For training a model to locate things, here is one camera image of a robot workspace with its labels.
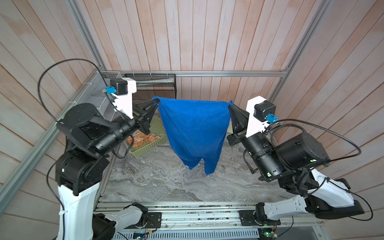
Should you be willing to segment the blue towel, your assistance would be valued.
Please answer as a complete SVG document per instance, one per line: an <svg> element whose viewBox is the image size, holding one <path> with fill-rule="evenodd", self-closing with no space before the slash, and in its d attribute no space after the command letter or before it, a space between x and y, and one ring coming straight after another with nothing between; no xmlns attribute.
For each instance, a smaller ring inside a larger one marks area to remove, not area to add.
<svg viewBox="0 0 384 240"><path fill-rule="evenodd" d="M212 174L219 162L234 103L158 98L169 143L189 169L204 161Z"/></svg>

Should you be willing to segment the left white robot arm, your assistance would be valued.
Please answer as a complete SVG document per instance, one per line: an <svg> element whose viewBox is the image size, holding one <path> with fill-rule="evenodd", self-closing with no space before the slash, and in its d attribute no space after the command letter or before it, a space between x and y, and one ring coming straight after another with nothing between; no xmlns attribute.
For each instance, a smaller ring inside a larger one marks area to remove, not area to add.
<svg viewBox="0 0 384 240"><path fill-rule="evenodd" d="M115 214L95 214L94 204L109 155L134 132L150 133L158 99L135 105L134 117L106 120L98 109L83 103L57 123L69 148L55 164L60 210L59 240L110 240L127 228L148 226L148 209L132 203Z"/></svg>

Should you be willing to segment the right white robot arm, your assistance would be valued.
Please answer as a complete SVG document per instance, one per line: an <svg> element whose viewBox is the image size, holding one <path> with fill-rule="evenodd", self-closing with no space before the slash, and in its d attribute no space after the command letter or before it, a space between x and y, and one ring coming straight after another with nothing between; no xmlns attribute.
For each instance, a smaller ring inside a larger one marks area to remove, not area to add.
<svg viewBox="0 0 384 240"><path fill-rule="evenodd" d="M231 146L242 144L244 156L252 158L251 173L263 182L278 181L292 194L290 199L258 203L254 211L240 211L244 226L280 224L281 218L309 214L318 219L357 219L364 213L345 179L332 180L317 168L331 163L323 145L303 129L299 120L278 121L275 105L255 105L253 115L236 105L229 106L233 133Z"/></svg>

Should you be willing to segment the light green towel basket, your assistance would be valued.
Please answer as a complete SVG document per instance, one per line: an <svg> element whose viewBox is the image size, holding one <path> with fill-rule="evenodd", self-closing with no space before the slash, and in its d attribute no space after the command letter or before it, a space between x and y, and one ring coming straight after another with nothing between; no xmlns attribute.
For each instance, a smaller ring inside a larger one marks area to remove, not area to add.
<svg viewBox="0 0 384 240"><path fill-rule="evenodd" d="M153 133L153 134L155 134L157 136L161 136L161 137L158 140L156 140L155 142L150 143L148 145L144 145L144 146L139 147L139 148L133 148L132 147L130 149L129 153L133 157L138 158L141 155L143 155L143 154L153 150L158 145L163 144L163 143L168 141L168 137L167 137L165 128L163 126L163 123L162 123L161 119L158 116L154 116L152 118L151 127L150 127L150 133Z"/></svg>

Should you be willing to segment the orange patterned towel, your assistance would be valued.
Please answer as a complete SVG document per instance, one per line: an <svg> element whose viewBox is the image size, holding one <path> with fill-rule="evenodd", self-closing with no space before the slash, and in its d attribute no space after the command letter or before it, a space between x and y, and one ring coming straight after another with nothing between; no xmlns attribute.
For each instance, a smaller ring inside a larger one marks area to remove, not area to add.
<svg viewBox="0 0 384 240"><path fill-rule="evenodd" d="M127 138L127 144L128 145L131 145L133 144L133 148L139 148L139 147L142 147L144 145L148 145L150 143L153 143L155 142L156 140L158 140L161 136L157 136L153 133L150 133L149 135L145 135L141 132L138 132L136 134L134 134L134 139L132 140L131 137L128 137Z"/></svg>

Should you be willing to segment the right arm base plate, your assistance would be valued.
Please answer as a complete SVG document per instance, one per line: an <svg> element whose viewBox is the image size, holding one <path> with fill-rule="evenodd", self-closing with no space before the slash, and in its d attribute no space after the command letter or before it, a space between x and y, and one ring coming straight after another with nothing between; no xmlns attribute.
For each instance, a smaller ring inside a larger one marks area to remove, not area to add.
<svg viewBox="0 0 384 240"><path fill-rule="evenodd" d="M239 211L241 225L244 227L249 226L279 226L280 220L269 220L266 215L260 215L257 210L242 210Z"/></svg>

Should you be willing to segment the aluminium front rail frame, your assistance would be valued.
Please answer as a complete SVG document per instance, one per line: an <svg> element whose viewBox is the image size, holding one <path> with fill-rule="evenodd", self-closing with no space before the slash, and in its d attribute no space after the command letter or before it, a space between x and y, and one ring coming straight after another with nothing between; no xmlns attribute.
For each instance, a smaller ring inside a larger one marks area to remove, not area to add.
<svg viewBox="0 0 384 240"><path fill-rule="evenodd" d="M149 240L329 240L324 222L309 215L284 217L280 225L243 226L240 211L254 202L143 202L160 213Z"/></svg>

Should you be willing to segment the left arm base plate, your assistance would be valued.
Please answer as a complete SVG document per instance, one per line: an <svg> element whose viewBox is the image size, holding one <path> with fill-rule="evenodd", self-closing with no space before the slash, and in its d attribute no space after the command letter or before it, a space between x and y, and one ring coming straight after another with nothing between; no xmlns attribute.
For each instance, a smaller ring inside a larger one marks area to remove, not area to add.
<svg viewBox="0 0 384 240"><path fill-rule="evenodd" d="M162 213L161 212L153 212L153 213L147 213L144 217L142 217L142 221L130 226L130 228L133 229L145 229L145 228L152 228L152 229L159 229L161 227L162 223Z"/></svg>

